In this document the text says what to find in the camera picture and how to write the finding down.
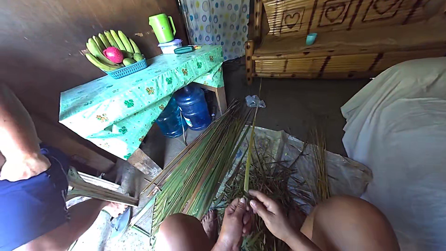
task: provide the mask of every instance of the heart carving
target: heart carving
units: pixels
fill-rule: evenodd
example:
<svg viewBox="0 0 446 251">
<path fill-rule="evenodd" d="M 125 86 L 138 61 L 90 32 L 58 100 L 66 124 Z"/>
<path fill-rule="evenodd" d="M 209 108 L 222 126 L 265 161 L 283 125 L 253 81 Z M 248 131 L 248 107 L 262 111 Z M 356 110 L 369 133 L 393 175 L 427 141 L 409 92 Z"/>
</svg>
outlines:
<svg viewBox="0 0 446 251">
<path fill-rule="evenodd" d="M 389 11 L 393 6 L 395 6 L 400 0 L 375 0 L 373 3 L 373 8 L 380 15 Z"/>
<path fill-rule="evenodd" d="M 325 10 L 325 17 L 333 23 L 338 19 L 345 10 L 345 3 L 339 3 L 337 5 L 332 5 Z"/>
<path fill-rule="evenodd" d="M 285 16 L 285 25 L 288 26 L 289 29 L 292 29 L 297 22 L 299 22 L 301 18 L 301 14 L 299 12 L 294 13 L 293 15 L 288 14 Z"/>
</svg>

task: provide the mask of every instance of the blue plastic basket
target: blue plastic basket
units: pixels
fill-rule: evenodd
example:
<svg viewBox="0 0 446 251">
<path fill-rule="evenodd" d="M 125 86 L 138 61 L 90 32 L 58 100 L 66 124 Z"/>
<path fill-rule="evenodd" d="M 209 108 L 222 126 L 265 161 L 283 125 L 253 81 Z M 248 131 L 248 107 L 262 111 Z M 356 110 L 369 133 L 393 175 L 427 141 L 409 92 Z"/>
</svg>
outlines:
<svg viewBox="0 0 446 251">
<path fill-rule="evenodd" d="M 147 62 L 145 59 L 133 63 L 131 65 L 124 66 L 122 68 L 116 69 L 114 71 L 106 71 L 114 79 L 120 79 L 137 71 L 147 68 Z"/>
</svg>

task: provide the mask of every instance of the brown wall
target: brown wall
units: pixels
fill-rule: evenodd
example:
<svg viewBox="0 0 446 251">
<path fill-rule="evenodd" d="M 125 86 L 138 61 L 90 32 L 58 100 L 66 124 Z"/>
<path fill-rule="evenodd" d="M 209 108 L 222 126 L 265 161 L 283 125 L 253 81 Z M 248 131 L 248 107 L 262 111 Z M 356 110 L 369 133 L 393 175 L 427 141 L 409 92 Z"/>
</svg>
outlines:
<svg viewBox="0 0 446 251">
<path fill-rule="evenodd" d="M 105 75 L 80 53 L 92 35 L 104 30 L 122 30 L 151 58 L 161 54 L 161 50 L 148 17 L 166 13 L 175 23 L 175 37 L 187 44 L 176 0 L 0 0 L 0 3 L 0 81 L 17 94 L 29 112 L 54 124 L 58 124 L 60 92 Z"/>
</svg>

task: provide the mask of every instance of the white sheet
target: white sheet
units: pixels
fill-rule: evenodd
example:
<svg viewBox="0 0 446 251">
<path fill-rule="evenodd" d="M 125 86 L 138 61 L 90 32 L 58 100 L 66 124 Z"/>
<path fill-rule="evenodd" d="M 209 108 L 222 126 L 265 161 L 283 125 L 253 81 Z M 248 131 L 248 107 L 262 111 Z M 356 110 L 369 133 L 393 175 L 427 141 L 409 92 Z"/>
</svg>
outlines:
<svg viewBox="0 0 446 251">
<path fill-rule="evenodd" d="M 402 250 L 446 250 L 446 58 L 397 64 L 343 107 L 348 157 L 372 169 L 363 198 Z"/>
</svg>

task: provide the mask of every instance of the banana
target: banana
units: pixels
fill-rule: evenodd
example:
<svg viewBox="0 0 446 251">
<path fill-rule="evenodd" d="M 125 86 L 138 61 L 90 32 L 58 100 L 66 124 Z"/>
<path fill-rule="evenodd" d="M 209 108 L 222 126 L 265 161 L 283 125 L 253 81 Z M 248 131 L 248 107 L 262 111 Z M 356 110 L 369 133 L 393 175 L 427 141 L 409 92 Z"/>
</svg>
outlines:
<svg viewBox="0 0 446 251">
<path fill-rule="evenodd" d="M 112 61 L 108 60 L 104 56 L 104 54 L 102 54 L 102 52 L 98 48 L 98 45 L 96 44 L 96 42 L 92 38 L 88 39 L 87 49 L 90 51 L 91 54 L 93 54 L 95 57 L 97 57 L 98 60 L 101 61 L 102 63 L 110 65 L 110 66 L 115 65 L 115 63 L 113 63 Z"/>
<path fill-rule="evenodd" d="M 119 36 L 118 36 L 118 34 L 116 33 L 116 31 L 114 31 L 114 30 L 111 29 L 111 30 L 110 30 L 110 33 L 111 33 L 113 39 L 115 40 L 116 44 L 118 45 L 118 48 L 119 48 L 120 50 L 125 50 L 125 47 L 124 47 L 124 45 L 122 44 L 121 39 L 119 39 Z"/>
<path fill-rule="evenodd" d="M 105 65 L 105 64 L 101 63 L 95 56 L 91 55 L 90 53 L 85 54 L 85 56 L 87 57 L 88 61 L 90 61 L 92 64 L 94 64 L 101 70 L 114 71 L 114 70 L 120 68 L 119 66 L 111 67 L 111 66 Z"/>
<path fill-rule="evenodd" d="M 130 42 L 128 41 L 127 37 L 124 35 L 124 33 L 120 30 L 118 30 L 119 38 L 121 39 L 122 43 L 124 44 L 125 50 L 133 53 L 133 48 Z"/>
<path fill-rule="evenodd" d="M 131 38 L 129 38 L 129 40 L 130 40 L 130 43 L 132 44 L 133 51 L 135 51 L 135 53 L 141 54 L 141 51 L 139 50 L 138 46 L 136 46 L 136 43 Z"/>
<path fill-rule="evenodd" d="M 118 44 L 115 42 L 115 40 L 114 40 L 112 34 L 111 34 L 109 31 L 106 31 L 106 30 L 105 30 L 105 31 L 104 31 L 104 34 L 105 34 L 105 36 L 107 37 L 107 40 L 110 42 L 110 45 L 111 45 L 111 46 L 116 47 L 116 48 L 119 48 L 119 47 L 118 47 Z"/>
<path fill-rule="evenodd" d="M 104 34 L 99 33 L 98 37 L 101 39 L 102 43 L 105 45 L 105 49 L 108 47 L 111 47 L 110 43 L 108 42 L 107 38 L 104 36 Z"/>
<path fill-rule="evenodd" d="M 98 38 L 97 36 L 93 36 L 93 40 L 96 42 L 96 45 L 98 45 L 101 52 L 105 50 L 105 45 L 102 43 L 100 38 Z"/>
</svg>

